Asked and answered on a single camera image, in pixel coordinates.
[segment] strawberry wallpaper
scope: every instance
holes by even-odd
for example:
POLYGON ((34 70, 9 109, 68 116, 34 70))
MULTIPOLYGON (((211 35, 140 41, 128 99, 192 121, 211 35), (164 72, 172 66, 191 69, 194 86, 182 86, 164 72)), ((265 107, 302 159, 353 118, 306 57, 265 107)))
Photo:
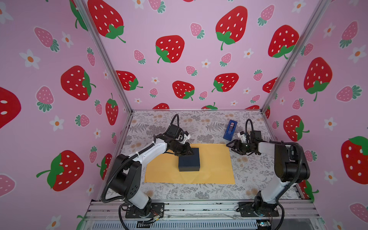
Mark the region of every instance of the strawberry wallpaper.
POLYGON ((128 113, 74 2, 0 0, 0 229, 79 230, 128 113))
POLYGON ((330 230, 368 229, 367 9, 331 2, 270 105, 278 140, 303 146, 300 187, 330 230))
POLYGON ((318 3, 84 1, 131 107, 149 110, 259 108, 318 3))

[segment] table surface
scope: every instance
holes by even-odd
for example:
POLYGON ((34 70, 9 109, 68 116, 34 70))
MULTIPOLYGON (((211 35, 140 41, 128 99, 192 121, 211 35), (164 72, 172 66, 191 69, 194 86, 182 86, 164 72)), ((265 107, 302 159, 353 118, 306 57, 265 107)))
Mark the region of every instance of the table surface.
MULTIPOLYGON (((179 114, 180 127, 191 135, 189 140, 191 144, 227 144, 229 141, 225 140, 223 135, 229 120, 238 122, 233 137, 236 139, 237 133, 245 131, 245 122, 248 118, 253 121, 254 130, 260 130, 262 138, 270 140, 269 131, 259 111, 136 111, 121 153, 128 155, 141 150, 152 142, 153 135, 166 131, 176 113, 179 114)), ((275 174, 274 158, 269 155, 241 156, 230 151, 230 158, 235 178, 233 185, 145 183, 146 168, 143 168, 140 188, 152 199, 253 199, 275 174)), ((109 189, 106 198, 118 195, 109 189)), ((292 187, 281 199, 299 199, 299 195, 292 187)))

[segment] yellow envelope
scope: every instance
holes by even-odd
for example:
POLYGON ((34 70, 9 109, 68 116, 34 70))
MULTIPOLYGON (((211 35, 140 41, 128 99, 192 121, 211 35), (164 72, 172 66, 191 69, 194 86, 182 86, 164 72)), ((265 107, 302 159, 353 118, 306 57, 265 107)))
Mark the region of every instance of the yellow envelope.
POLYGON ((180 172, 179 157, 161 154, 148 165, 144 182, 172 184, 235 184, 229 148, 224 144, 191 144, 199 148, 199 171, 180 172))

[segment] red strawberry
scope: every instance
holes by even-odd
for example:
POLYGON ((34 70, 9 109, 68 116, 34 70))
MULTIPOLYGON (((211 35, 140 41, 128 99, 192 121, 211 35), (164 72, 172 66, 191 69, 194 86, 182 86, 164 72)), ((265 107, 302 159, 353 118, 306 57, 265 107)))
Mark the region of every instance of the red strawberry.
POLYGON ((245 32, 247 25, 248 10, 244 6, 237 6, 225 14, 216 25, 217 39, 225 44, 231 45, 239 41, 245 32))
POLYGON ((21 109, 21 103, 17 96, 0 87, 0 128, 13 120, 21 109))
POLYGON ((114 8, 102 0, 88 0, 87 5, 99 34, 126 42, 119 37, 124 33, 124 22, 114 8))
POLYGON ((265 91, 266 93, 270 93, 273 86, 275 85, 275 82, 276 82, 277 78, 274 78, 268 82, 266 82, 263 87, 262 87, 262 90, 265 91))
POLYGON ((110 125, 114 125, 117 119, 117 115, 119 113, 118 111, 119 107, 117 106, 116 101, 113 99, 113 94, 111 93, 111 98, 107 100, 105 110, 107 119, 110 123, 110 125))
POLYGON ((93 85, 89 76, 80 66, 73 66, 61 75, 61 86, 65 92, 78 100, 87 100, 91 95, 93 85))
POLYGON ((156 41, 156 53, 164 62, 174 63, 179 60, 184 49, 184 40, 179 35, 160 37, 156 41))
POLYGON ((299 39, 299 34, 289 25, 283 25, 278 28, 273 34, 270 46, 268 47, 268 56, 270 57, 282 57, 285 54, 290 53, 299 39))
POLYGON ((54 191, 62 191, 76 182, 84 171, 83 161, 72 151, 65 150, 51 162, 51 170, 40 172, 40 175, 50 172, 47 183, 54 191))
POLYGON ((136 87, 143 88, 138 86, 138 79, 131 72, 117 70, 116 73, 124 90, 134 90, 136 87))
POLYGON ((303 137, 304 123, 297 115, 288 117, 284 120, 284 130, 292 141, 299 141, 303 137))
POLYGON ((213 86, 215 88, 211 92, 213 92, 215 89, 219 92, 227 92, 234 87, 238 80, 239 75, 236 73, 217 75, 213 82, 213 86))
POLYGON ((353 181, 368 184, 368 139, 357 136, 341 146, 345 171, 353 181))
POLYGON ((336 94, 336 99, 342 102, 349 102, 351 99, 357 99, 362 91, 357 85, 353 85, 353 87, 345 86, 336 94))
POLYGON ((34 28, 34 31, 35 35, 38 37, 44 47, 50 48, 51 51, 56 53, 60 50, 57 40, 52 38, 52 35, 49 31, 37 26, 34 28))
POLYGON ((97 166, 100 167, 100 176, 102 178, 102 180, 105 179, 105 176, 106 176, 106 173, 107 173, 107 170, 109 169, 109 166, 110 166, 110 162, 111 162, 111 158, 113 156, 111 154, 106 154, 106 156, 102 159, 101 161, 101 166, 98 165, 97 163, 97 166))
POLYGON ((10 193, 15 189, 16 182, 7 174, 0 174, 0 197, 10 193))
POLYGON ((273 12, 275 10, 274 5, 269 5, 261 12, 261 17, 258 18, 258 26, 263 26, 267 23, 268 20, 272 18, 273 12))
POLYGON ((340 48, 343 49, 345 47, 348 47, 348 45, 352 43, 351 40, 357 35, 357 33, 358 33, 358 22, 353 21, 341 35, 342 40, 340 41, 340 48))
POLYGON ((304 89, 310 94, 316 94, 313 101, 317 99, 317 93, 323 91, 332 79, 332 70, 327 62, 317 57, 312 60, 304 78, 304 89))
POLYGON ((289 82, 289 92, 293 91, 294 87, 295 87, 295 77, 292 76, 289 82))
POLYGON ((100 101, 97 99, 95 100, 95 107, 98 115, 102 115, 102 105, 100 104, 100 101))
POLYGON ((152 109, 170 109, 169 106, 166 103, 160 103, 153 107, 152 109))
POLYGON ((192 84, 186 83, 184 81, 176 81, 173 83, 173 90, 175 96, 178 98, 191 98, 193 100, 192 95, 194 94, 194 86, 192 84))

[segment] pink strawberry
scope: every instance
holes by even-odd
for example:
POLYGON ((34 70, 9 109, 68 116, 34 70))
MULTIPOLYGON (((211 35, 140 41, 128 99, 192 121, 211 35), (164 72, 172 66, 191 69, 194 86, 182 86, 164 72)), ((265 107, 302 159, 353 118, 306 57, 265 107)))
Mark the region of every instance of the pink strawberry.
POLYGON ((196 76, 198 74, 193 66, 187 66, 185 70, 187 71, 187 74, 190 74, 192 76, 196 76))
POLYGON ((202 39, 205 36, 205 31, 202 30, 202 26, 198 23, 190 24, 190 32, 192 32, 192 35, 197 37, 197 39, 202 39))
POLYGON ((294 87, 295 87, 295 77, 292 76, 289 82, 289 92, 293 91, 294 87))
POLYGON ((139 50, 134 51, 134 58, 138 61, 139 64, 144 65, 146 63, 146 59, 144 59, 144 55, 139 50))
POLYGON ((263 77, 262 70, 256 70, 256 71, 254 72, 254 76, 253 76, 253 78, 254 78, 256 81, 260 81, 262 77, 263 77))
POLYGON ((78 126, 86 127, 89 124, 89 118, 82 114, 75 117, 75 124, 78 126))
POLYGON ((155 98, 157 96, 158 92, 157 92, 157 89, 156 88, 153 88, 149 91, 149 95, 152 97, 152 98, 155 98))
POLYGON ((14 190, 16 185, 15 180, 7 174, 0 174, 0 197, 10 193, 14 190))
POLYGON ((353 21, 341 35, 342 40, 340 41, 340 48, 343 49, 345 47, 348 47, 348 45, 352 43, 351 40, 357 35, 357 33, 358 33, 358 22, 353 21))
POLYGON ((98 115, 102 115, 102 105, 100 104, 100 101, 97 99, 95 100, 95 107, 98 115))
POLYGON ((353 87, 345 86, 336 94, 336 99, 342 102, 349 102, 351 99, 357 99, 362 91, 357 85, 353 85, 353 87))
POLYGON ((42 86, 36 93, 36 99, 38 100, 38 109, 44 113, 52 109, 52 103, 54 103, 54 96, 51 90, 47 86, 42 86))
POLYGON ((296 99, 292 105, 292 108, 298 110, 300 109, 300 107, 303 107, 303 104, 304 104, 303 98, 296 99))
POLYGON ((51 51, 54 51, 56 53, 60 50, 57 40, 52 38, 52 35, 49 31, 37 26, 34 28, 34 31, 44 47, 50 48, 51 51))
POLYGON ((95 162, 96 158, 97 158, 97 147, 92 146, 91 153, 89 154, 89 161, 93 163, 95 162))
POLYGON ((222 56, 220 66, 225 67, 230 61, 231 61, 231 53, 227 53, 224 56, 222 56))
POLYGON ((87 48, 87 58, 89 60, 89 63, 91 63, 91 66, 95 66, 96 59, 91 47, 87 48))

